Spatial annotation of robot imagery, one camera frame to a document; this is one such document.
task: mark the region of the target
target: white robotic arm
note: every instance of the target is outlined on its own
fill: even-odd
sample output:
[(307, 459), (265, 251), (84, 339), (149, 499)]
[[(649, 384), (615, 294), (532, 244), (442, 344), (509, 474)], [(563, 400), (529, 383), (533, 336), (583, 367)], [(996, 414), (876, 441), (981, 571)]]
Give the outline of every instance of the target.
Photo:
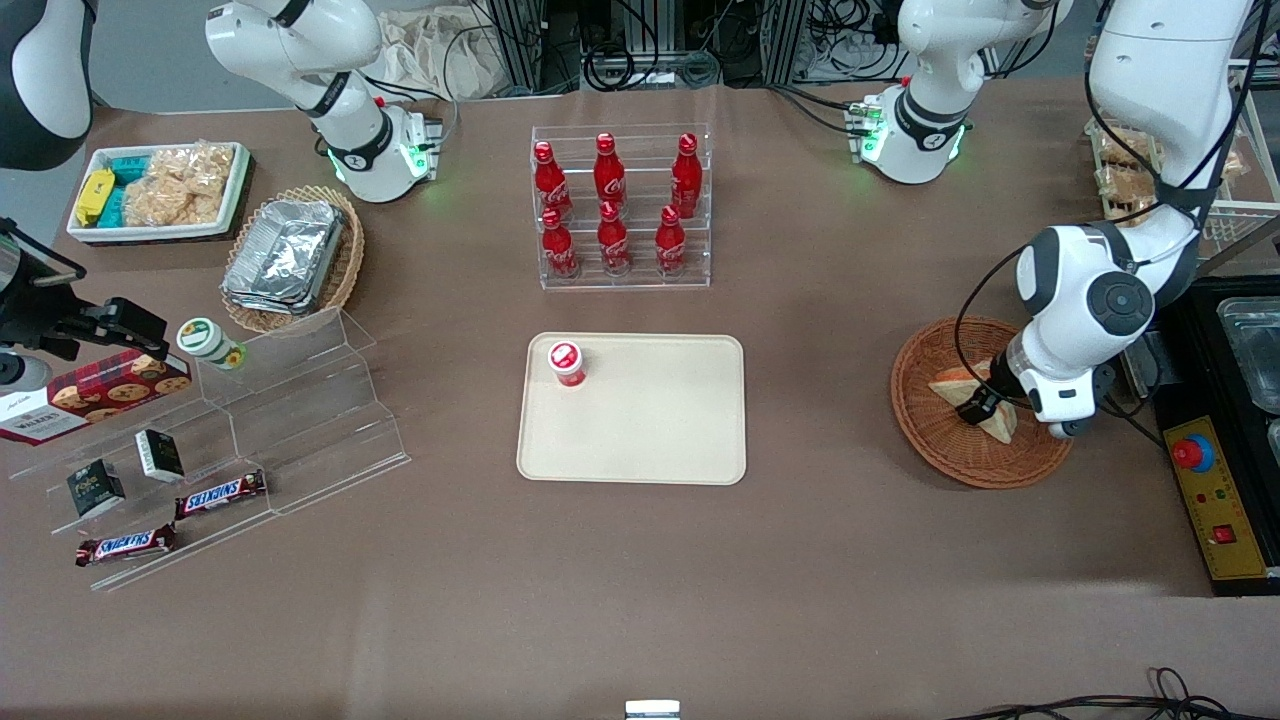
[(978, 53), (1047, 32), (1073, 0), (904, 0), (902, 45), (919, 69), (910, 85), (868, 95), (859, 155), (897, 182), (918, 184), (955, 156), (963, 124), (986, 79)]
[(1094, 369), (1190, 283), (1226, 152), (1217, 143), (1233, 110), (1228, 61), (1248, 10), (1249, 0), (1115, 0), (1092, 87), (1107, 114), (1162, 145), (1162, 204), (1134, 228), (1055, 225), (1028, 243), (1016, 277), (1032, 320), (992, 363), (991, 388), (979, 388), (961, 418), (989, 416), (996, 393), (1027, 397), (1038, 420), (1071, 434), (1100, 400)]
[(338, 177), (361, 200), (396, 200), (428, 176), (422, 115), (380, 108), (355, 72), (381, 47), (378, 19), (362, 0), (228, 3), (209, 12), (205, 38), (224, 68), (311, 118)]
[(47, 170), (88, 133), (97, 0), (0, 0), (0, 168)]

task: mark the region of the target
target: jar lid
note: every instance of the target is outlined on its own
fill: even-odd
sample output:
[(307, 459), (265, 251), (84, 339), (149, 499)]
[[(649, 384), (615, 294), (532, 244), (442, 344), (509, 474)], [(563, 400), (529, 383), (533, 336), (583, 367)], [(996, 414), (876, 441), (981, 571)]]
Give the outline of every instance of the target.
[(202, 356), (212, 352), (223, 342), (223, 329), (209, 318), (192, 318), (178, 328), (178, 347)]
[(552, 370), (567, 375), (582, 368), (582, 351), (577, 343), (566, 340), (552, 346), (547, 352), (547, 360), (552, 364)]

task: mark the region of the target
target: red switch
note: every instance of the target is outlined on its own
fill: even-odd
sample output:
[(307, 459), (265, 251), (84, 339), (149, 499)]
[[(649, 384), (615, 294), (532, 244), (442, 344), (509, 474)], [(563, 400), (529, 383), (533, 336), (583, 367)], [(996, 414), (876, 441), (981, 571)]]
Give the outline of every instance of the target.
[(1199, 465), (1204, 460), (1204, 451), (1201, 450), (1199, 443), (1193, 439), (1183, 438), (1174, 443), (1174, 462), (1179, 468), (1192, 468)]
[(1235, 542), (1235, 530), (1231, 529), (1231, 525), (1213, 525), (1213, 542), (1217, 544)]

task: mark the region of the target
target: robotic arm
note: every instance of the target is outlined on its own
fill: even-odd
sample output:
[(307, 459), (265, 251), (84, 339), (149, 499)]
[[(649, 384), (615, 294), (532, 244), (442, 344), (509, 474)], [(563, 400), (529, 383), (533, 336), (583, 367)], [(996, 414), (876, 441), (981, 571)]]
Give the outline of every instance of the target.
[(955, 158), (964, 119), (986, 79), (978, 53), (1033, 37), (1066, 18), (1073, 0), (904, 0), (902, 45), (919, 69), (910, 85), (868, 95), (859, 155), (901, 183), (929, 182)]
[(311, 118), (338, 177), (361, 200), (396, 200), (428, 176), (422, 115), (380, 108), (353, 72), (378, 59), (383, 40), (361, 0), (228, 3), (209, 12), (205, 38), (224, 68)]
[[(96, 0), (0, 0), (0, 167), (46, 170), (88, 133), (88, 41)], [(72, 272), (59, 273), (45, 259)], [(84, 268), (0, 218), (0, 347), (22, 345), (74, 360), (81, 342), (169, 352), (165, 322), (122, 297), (99, 306), (76, 297)], [(47, 374), (33, 357), (0, 352), (0, 389)]]
[(1028, 243), (1016, 277), (1032, 320), (992, 361), (989, 387), (959, 409), (966, 421), (989, 418), (998, 396), (1025, 397), (1059, 437), (1074, 434), (1108, 384), (1096, 368), (1190, 284), (1229, 149), (1217, 147), (1231, 120), (1228, 61), (1248, 10), (1248, 0), (1115, 0), (1092, 86), (1101, 108), (1164, 146), (1162, 205), (1134, 228), (1053, 225)]
[(88, 135), (97, 0), (0, 0), (0, 168), (47, 170)]

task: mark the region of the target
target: cookie box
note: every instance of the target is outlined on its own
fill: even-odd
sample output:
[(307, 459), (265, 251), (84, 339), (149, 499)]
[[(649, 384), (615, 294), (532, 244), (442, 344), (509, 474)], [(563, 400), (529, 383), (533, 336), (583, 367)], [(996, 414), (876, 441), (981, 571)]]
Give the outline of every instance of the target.
[(137, 350), (54, 378), (44, 389), (0, 397), (0, 438), (41, 445), (191, 386), (187, 364)]

